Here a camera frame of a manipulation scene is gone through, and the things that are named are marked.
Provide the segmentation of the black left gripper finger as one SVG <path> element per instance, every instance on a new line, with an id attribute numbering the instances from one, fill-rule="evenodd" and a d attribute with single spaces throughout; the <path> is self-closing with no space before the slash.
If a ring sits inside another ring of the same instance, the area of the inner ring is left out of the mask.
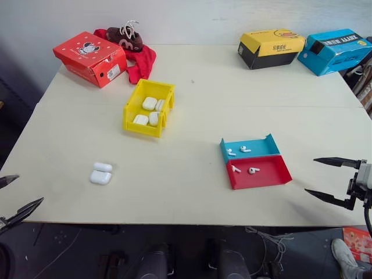
<path id="1" fill-rule="evenodd" d="M 0 189 L 6 187 L 7 185 L 9 185 L 11 182 L 13 182 L 14 180 L 18 178 L 19 178 L 19 175 L 17 174 L 1 177 L 0 178 Z"/>
<path id="2" fill-rule="evenodd" d="M 44 197 L 26 204 L 9 218 L 1 217 L 1 233 L 4 233 L 12 227 L 19 225 L 24 219 L 28 218 L 29 215 L 31 215 L 36 208 L 39 207 L 43 200 Z"/>

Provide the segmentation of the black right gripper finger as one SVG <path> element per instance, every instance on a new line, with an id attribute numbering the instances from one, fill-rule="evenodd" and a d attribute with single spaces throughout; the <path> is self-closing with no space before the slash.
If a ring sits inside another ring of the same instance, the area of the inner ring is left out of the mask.
<path id="1" fill-rule="evenodd" d="M 310 189 L 305 189 L 305 191 L 308 192 L 309 194 L 313 195 L 314 197 L 320 199 L 323 202 L 326 202 L 326 203 L 329 203 L 329 204 L 332 204 L 332 205 L 336 205 L 336 206 L 340 206 L 340 207 L 348 209 L 348 210 L 353 210 L 354 209 L 355 202 L 356 202 L 356 197 L 355 196 L 351 196 L 349 199 L 340 200 L 340 199 L 336 199 L 333 195 L 326 194 L 326 193 L 323 193 L 323 192 L 314 191 L 314 190 L 310 190 Z"/>
<path id="2" fill-rule="evenodd" d="M 346 158 L 339 158 L 339 157 L 328 157 L 328 158 L 316 158 L 313 159 L 315 162 L 327 164 L 330 166 L 336 167 L 352 167 L 354 169 L 359 169 L 361 165 L 361 160 L 352 160 Z"/>

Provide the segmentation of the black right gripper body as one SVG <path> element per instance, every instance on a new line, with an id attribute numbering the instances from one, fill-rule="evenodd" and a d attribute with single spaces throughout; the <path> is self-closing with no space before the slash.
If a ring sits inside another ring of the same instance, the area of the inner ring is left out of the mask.
<path id="1" fill-rule="evenodd" d="M 350 196 L 350 199 L 363 201 L 366 195 L 366 190 L 362 186 L 357 185 L 357 175 L 358 172 L 356 172 L 353 178 L 350 179 L 347 194 Z"/>

